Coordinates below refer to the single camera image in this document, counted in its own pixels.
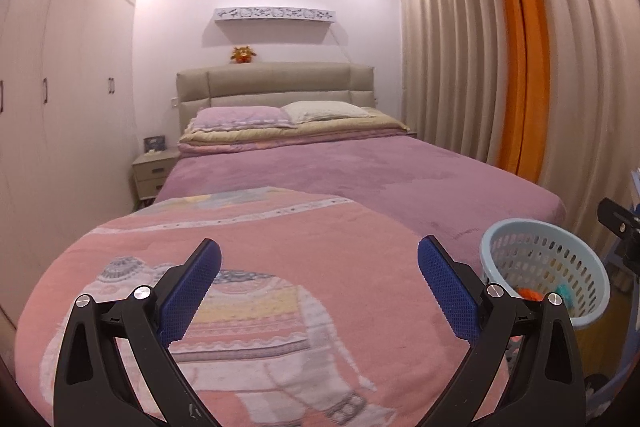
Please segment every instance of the laundry basket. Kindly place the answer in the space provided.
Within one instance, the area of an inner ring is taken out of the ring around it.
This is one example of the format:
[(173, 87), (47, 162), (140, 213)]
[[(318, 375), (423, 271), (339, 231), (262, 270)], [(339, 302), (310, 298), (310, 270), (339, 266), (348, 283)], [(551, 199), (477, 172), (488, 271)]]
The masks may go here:
[[(585, 328), (609, 304), (609, 277), (598, 256), (574, 234), (533, 219), (506, 219), (490, 227), (480, 245), (482, 279), (509, 295), (531, 289), (546, 295), (564, 286), (571, 324)], [(506, 357), (513, 367), (520, 342), (512, 339)]]

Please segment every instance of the wall shelf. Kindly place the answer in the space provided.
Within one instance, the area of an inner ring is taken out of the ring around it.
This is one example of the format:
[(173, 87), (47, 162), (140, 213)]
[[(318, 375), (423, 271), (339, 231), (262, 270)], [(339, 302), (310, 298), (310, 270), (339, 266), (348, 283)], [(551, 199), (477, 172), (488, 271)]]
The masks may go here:
[(279, 6), (244, 6), (216, 8), (215, 20), (233, 21), (250, 19), (280, 19), (316, 21), (332, 24), (336, 22), (335, 12), (311, 8), (289, 8)]

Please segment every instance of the elephant print blanket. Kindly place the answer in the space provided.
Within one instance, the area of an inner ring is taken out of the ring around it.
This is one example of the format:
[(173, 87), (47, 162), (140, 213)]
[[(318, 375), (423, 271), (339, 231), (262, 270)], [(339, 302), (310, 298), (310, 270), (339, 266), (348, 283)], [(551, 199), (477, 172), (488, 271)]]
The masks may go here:
[[(34, 289), (17, 379), (50, 423), (76, 297), (154, 285), (206, 237), (222, 249), (222, 270), (170, 352), (225, 427), (414, 427), (468, 349), (418, 270), (420, 237), (389, 217), (271, 187), (168, 200), (91, 231)], [(128, 344), (120, 350), (143, 408), (161, 417)], [(503, 368), (479, 415), (505, 383)]]

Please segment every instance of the white pillow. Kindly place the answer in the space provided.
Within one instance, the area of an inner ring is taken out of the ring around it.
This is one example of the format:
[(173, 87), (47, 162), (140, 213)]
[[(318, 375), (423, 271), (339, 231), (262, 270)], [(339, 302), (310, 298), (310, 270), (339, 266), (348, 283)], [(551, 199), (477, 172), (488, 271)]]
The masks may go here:
[(294, 102), (285, 105), (282, 110), (289, 115), (295, 124), (338, 120), (340, 118), (367, 118), (371, 115), (361, 107), (346, 102), (333, 102), (331, 100), (321, 102)]

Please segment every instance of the upholstered headboard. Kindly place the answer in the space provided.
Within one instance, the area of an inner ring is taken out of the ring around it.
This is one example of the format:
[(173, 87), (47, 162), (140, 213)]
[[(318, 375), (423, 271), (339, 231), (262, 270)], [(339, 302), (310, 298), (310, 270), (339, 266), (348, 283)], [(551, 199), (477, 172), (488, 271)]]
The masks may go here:
[(330, 62), (258, 62), (181, 71), (180, 132), (199, 109), (222, 105), (282, 107), (300, 100), (340, 100), (375, 107), (373, 68)]

